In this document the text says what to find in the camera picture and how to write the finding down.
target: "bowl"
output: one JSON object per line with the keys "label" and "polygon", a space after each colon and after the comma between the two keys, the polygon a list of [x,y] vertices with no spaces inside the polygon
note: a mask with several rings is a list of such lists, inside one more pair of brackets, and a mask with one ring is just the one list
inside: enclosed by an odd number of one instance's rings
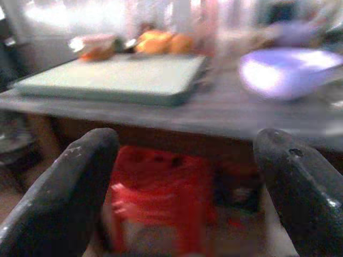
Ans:
{"label": "bowl", "polygon": [[305,48],[275,48],[251,52],[240,60],[246,88],[267,99],[293,100],[331,80],[343,57]]}

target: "food item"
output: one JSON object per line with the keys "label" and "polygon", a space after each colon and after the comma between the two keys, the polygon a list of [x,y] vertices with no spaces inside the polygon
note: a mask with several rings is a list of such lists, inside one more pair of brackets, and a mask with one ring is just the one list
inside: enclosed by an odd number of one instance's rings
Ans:
{"label": "food item", "polygon": [[103,61],[111,58],[114,54],[113,49],[102,49],[101,47],[93,48],[92,50],[80,55],[83,61]]}
{"label": "food item", "polygon": [[177,34],[171,42],[169,53],[173,55],[189,54],[193,48],[193,39],[190,36]]}
{"label": "food item", "polygon": [[168,50],[168,46],[166,40],[150,39],[138,44],[136,46],[136,51],[151,55],[165,54]]}
{"label": "food item", "polygon": [[156,37],[161,36],[163,34],[164,34],[163,31],[158,31],[158,30],[147,31],[139,37],[139,41],[155,39]]}
{"label": "food item", "polygon": [[145,32],[139,37],[139,41],[136,51],[146,54],[189,54],[193,48],[193,39],[190,36],[156,30]]}
{"label": "food item", "polygon": [[118,45],[114,35],[87,35],[75,37],[70,41],[69,47],[77,52],[84,61],[101,61],[113,56]]}
{"label": "food item", "polygon": [[173,35],[168,32],[147,31],[139,37],[140,43],[136,46],[137,52],[146,54],[165,54]]}

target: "cutting board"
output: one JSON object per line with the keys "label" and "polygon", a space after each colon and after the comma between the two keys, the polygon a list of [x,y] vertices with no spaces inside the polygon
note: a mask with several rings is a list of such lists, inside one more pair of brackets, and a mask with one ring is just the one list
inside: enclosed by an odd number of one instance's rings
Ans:
{"label": "cutting board", "polygon": [[203,70],[202,56],[116,55],[71,61],[16,81],[22,94],[176,105],[187,100]]}

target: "stool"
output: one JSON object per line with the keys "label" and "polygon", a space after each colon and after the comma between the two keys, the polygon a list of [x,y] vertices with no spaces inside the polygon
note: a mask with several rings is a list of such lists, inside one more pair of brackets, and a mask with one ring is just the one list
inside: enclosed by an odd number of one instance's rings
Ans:
{"label": "stool", "polygon": [[111,182],[114,248],[125,252],[123,222],[176,229],[178,253],[204,253],[203,225],[217,220],[212,172],[203,158],[122,147]]}

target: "plastic container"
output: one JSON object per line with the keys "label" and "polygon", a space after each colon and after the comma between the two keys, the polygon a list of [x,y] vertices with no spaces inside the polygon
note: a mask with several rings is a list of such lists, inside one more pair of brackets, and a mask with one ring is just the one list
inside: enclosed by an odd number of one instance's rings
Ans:
{"label": "plastic container", "polygon": [[69,47],[84,61],[102,61],[114,55],[115,39],[107,34],[78,36],[70,41]]}

